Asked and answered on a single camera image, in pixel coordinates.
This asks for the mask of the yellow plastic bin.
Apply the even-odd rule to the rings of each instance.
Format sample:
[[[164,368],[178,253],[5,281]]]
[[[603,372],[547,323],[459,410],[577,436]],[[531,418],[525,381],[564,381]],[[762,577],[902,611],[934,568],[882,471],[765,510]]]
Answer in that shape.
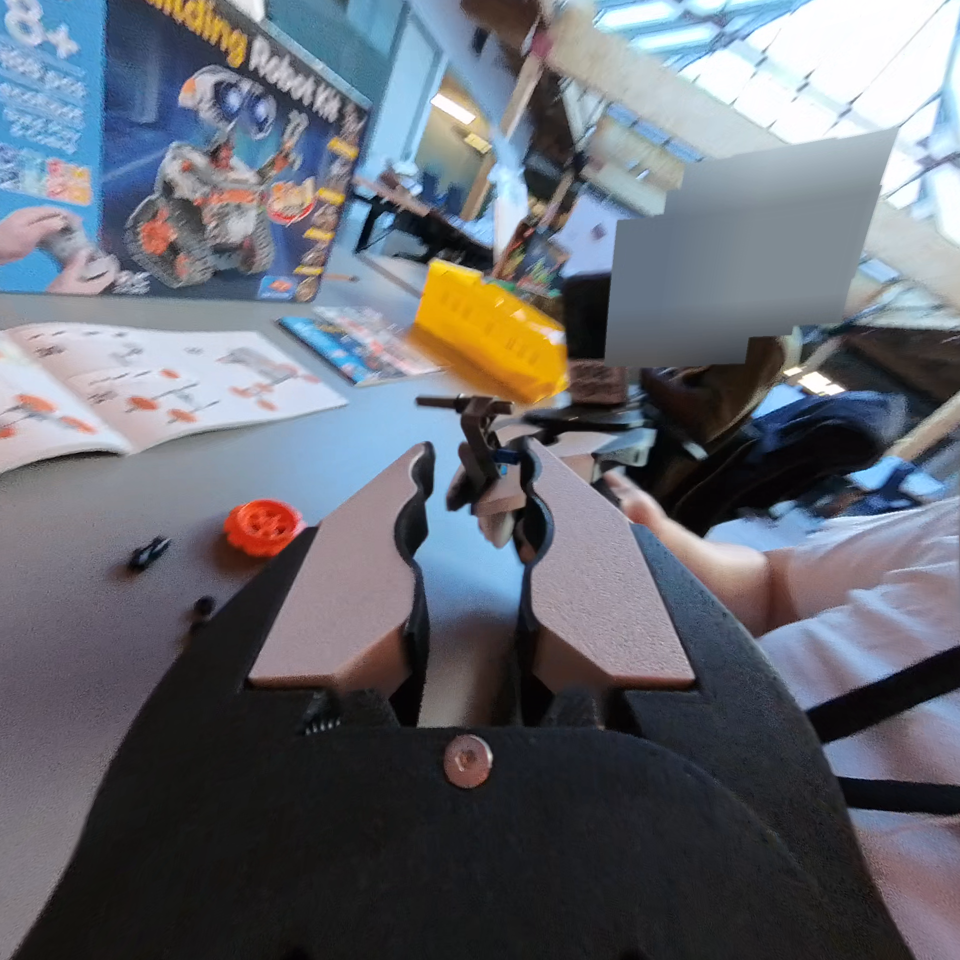
[[[564,328],[479,270],[432,260],[414,328],[522,402],[569,388]]]

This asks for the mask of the robot kit box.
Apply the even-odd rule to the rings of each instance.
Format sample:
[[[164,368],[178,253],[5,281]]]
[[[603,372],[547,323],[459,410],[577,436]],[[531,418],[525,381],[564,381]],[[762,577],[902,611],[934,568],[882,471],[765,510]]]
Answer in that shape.
[[[2,293],[311,303],[370,113],[233,2],[2,2]]]

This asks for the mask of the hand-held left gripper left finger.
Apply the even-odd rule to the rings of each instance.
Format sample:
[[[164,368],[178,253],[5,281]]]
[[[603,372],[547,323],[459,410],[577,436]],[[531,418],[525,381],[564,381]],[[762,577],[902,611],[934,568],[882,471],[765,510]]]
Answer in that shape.
[[[416,553],[428,534],[433,444],[411,446],[325,516],[247,675],[260,690],[371,690],[417,726],[429,613]]]

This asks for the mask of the open instruction booklet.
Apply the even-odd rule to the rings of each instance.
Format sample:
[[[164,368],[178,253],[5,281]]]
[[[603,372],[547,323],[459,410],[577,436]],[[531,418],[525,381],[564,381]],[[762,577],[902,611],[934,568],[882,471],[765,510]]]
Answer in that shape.
[[[1,474],[346,405],[252,331],[40,322],[1,333]]]

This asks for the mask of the dark bag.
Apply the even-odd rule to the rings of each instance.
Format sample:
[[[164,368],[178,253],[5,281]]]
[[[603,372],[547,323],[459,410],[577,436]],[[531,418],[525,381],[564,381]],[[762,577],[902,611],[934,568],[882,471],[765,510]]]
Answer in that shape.
[[[875,390],[805,394],[756,415],[801,358],[800,328],[755,337],[739,365],[648,367],[639,374],[656,437],[630,477],[667,517],[703,535],[868,469],[907,423],[906,399]]]

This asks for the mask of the skylight window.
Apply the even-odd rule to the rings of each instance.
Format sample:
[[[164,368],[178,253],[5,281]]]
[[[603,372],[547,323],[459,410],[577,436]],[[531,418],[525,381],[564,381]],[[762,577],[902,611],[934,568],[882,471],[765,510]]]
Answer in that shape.
[[[597,2],[593,25],[783,141],[896,128],[882,200],[958,244],[957,1]]]

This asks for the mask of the person's right hand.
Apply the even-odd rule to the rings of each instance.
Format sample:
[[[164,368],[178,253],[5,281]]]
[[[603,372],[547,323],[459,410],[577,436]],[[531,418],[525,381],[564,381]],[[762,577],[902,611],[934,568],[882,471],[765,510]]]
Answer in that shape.
[[[663,507],[629,477],[610,470],[602,475],[602,480],[631,523],[644,526],[656,534],[666,528],[669,517]]]

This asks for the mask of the colourful background box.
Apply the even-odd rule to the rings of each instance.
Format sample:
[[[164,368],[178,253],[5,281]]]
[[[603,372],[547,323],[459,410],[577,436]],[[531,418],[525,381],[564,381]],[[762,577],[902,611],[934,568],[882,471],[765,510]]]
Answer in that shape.
[[[528,219],[515,228],[491,271],[495,282],[518,295],[553,300],[562,289],[562,271],[570,253],[548,229]]]

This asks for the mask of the small grey toy part assembly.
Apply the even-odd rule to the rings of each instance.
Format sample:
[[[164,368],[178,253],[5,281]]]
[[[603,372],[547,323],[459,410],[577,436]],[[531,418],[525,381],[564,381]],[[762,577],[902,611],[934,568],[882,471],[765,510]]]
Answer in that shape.
[[[504,475],[504,469],[520,462],[515,451],[503,446],[493,429],[501,416],[514,413],[514,403],[497,396],[464,394],[456,396],[418,395],[414,403],[427,409],[450,410],[457,414],[463,434],[458,448],[462,476],[454,479],[446,494],[446,507],[458,512],[474,506]]]

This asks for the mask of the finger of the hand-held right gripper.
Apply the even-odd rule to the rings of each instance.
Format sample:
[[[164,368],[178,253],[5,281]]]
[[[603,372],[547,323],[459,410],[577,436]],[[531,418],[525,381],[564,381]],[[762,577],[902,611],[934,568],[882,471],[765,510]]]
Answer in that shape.
[[[602,433],[593,430],[573,430],[556,433],[546,427],[528,423],[510,423],[495,428],[502,446],[522,437],[533,437],[568,466],[586,483],[596,476],[595,452],[602,447]]]
[[[526,504],[526,493],[520,480],[496,480],[476,501],[469,502],[470,481],[452,480],[447,489],[447,510],[457,512],[465,506],[484,539],[496,549],[506,547]]]

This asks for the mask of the colourful leaflet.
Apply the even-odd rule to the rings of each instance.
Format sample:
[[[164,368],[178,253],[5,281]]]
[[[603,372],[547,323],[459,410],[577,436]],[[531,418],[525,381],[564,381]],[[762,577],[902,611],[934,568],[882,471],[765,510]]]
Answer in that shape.
[[[430,377],[444,368],[417,349],[399,327],[369,308],[318,306],[283,316],[277,326],[355,387]]]

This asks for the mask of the dark background table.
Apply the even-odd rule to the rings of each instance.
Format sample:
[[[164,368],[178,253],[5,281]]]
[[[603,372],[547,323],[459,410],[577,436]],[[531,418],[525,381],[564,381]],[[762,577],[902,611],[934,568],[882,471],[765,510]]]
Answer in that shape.
[[[490,273],[494,269],[495,254],[492,244],[477,239],[454,223],[438,208],[421,201],[397,180],[384,182],[354,175],[351,198],[366,203],[366,219],[356,240],[353,253],[366,253],[377,242],[376,223],[385,214],[393,217],[391,229],[411,235],[425,246],[419,256],[402,255],[426,265],[434,259],[443,259],[462,267]]]

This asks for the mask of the orange toy wheel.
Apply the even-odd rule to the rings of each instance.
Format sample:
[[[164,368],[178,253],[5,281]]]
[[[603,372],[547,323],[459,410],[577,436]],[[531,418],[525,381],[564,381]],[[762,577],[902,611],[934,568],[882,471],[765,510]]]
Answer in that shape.
[[[234,507],[222,523],[227,544],[258,560],[276,557],[305,529],[306,522],[299,510],[270,498]]]

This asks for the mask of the person's white shirt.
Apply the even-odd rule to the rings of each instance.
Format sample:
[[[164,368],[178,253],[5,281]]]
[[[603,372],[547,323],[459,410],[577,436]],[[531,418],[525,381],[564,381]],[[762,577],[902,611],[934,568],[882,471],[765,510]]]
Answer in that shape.
[[[804,709],[958,649],[958,498],[841,518],[762,553],[671,534]],[[852,810],[870,874],[916,958],[958,958],[958,816]]]

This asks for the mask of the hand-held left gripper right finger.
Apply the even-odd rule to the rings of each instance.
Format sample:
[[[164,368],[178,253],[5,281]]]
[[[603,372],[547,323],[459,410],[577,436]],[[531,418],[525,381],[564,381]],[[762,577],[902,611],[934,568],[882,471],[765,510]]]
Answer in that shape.
[[[517,711],[538,726],[583,693],[600,725],[627,692],[695,690],[690,656],[618,504],[540,441],[522,445],[524,562]]]

